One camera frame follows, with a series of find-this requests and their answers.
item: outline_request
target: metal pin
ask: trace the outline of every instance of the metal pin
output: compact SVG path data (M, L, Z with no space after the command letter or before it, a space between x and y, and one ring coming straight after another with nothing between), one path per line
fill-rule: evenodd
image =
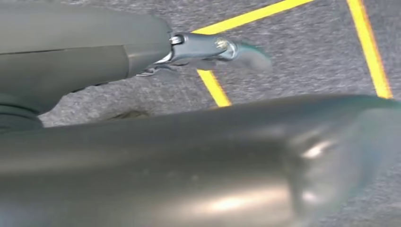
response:
M215 42L216 47L221 50L226 50L228 48L228 41L224 38L218 38Z

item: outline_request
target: bolt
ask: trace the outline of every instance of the bolt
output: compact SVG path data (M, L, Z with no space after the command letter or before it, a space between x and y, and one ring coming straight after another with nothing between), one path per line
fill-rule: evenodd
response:
M226 50L228 48L228 41L224 38L218 38L215 42L216 47L221 50Z
M181 36L179 36L179 35L175 35L175 36L170 38L170 42L173 45L182 44L183 43L183 38Z

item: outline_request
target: yellow tape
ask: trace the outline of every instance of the yellow tape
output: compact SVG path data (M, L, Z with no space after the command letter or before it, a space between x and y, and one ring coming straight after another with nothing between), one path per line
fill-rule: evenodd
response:
M213 35L227 31L229 29L236 28L238 26L262 19L264 17L271 16L273 14L282 12L287 9L297 7L299 5L311 2L313 0L284 0L261 9L257 9L237 17L198 29L193 31L193 33ZM207 89L209 90L211 96L215 100L216 104L220 107L231 105L230 100L225 94L223 88L219 84L216 77L213 75L212 71L198 70L200 77L205 83Z
M375 35L362 0L347 0L354 19L355 28L372 77L373 85L379 97L392 98L392 92L384 71L382 59L377 48Z
M237 17L233 17L233 18L227 19L225 21L221 21L219 23L198 29L193 32L198 33L198 34L206 34L206 35L221 33L221 32L236 28L238 26L262 19L264 17L268 17L273 14L280 13L284 10L303 5L303 4L311 2L311 1L313 1L313 0L284 0L284 1L272 4L272 5L239 15Z
M202 78L203 83L206 85L206 88L212 95L212 98L216 102L217 106L223 107L231 105L230 100L228 99L223 88L217 81L216 77L213 75L212 71L198 70L198 73L200 78Z

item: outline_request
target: yellow line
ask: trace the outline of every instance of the yellow line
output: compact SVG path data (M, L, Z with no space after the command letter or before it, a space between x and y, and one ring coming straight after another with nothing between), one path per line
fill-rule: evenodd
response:
M230 100L225 94L223 88L217 81L216 77L213 75L212 71L198 70L200 78L202 78L203 83L205 83L206 88L209 90L217 106L229 106L231 105Z
M392 92L384 71L382 59L375 41L372 27L363 0L347 0L354 19L355 28L365 54L376 93L379 97L392 98Z
M205 34L205 35L213 35L217 33L221 33L227 31L229 29L236 28L238 26L256 21L258 19L262 19L264 17L271 16L273 14L282 12L287 9L291 9L297 7L299 5L311 2L313 0L284 0L273 5L266 6L264 8L260 8L237 17L233 17L231 19L198 29L193 31L193 33ZM206 88L209 90L216 104L220 107L231 105L230 100L225 94L223 88L219 84L216 77L213 75L212 71L204 71L198 70L200 77L205 83Z
M198 34L206 34L206 35L217 34L217 33L224 32L224 31L236 28L238 26L262 19L264 17L268 17L273 14L280 13L284 10L291 9L291 8L297 7L299 5L303 5L303 4L311 2L311 1L313 1L313 0L284 0L284 1L272 4L272 5L260 8L260 9L256 9L249 13L245 13L245 14L239 15L237 17L233 17L233 18L227 19L225 21L221 21L219 23L198 29L193 32L198 33Z

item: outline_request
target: gray carpet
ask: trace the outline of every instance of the gray carpet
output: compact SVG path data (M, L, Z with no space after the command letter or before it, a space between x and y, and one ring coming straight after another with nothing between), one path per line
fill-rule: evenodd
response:
M192 31L278 0L70 0L66 3L150 13ZM401 98L401 1L366 0L394 94ZM255 74L221 64L216 76L234 104L304 93L374 94L345 0L316 0L227 32L271 53L274 71ZM129 109L170 114L215 106L195 69L179 79L132 78L70 94L41 118L47 126L109 118ZM315 226L401 226L401 165Z

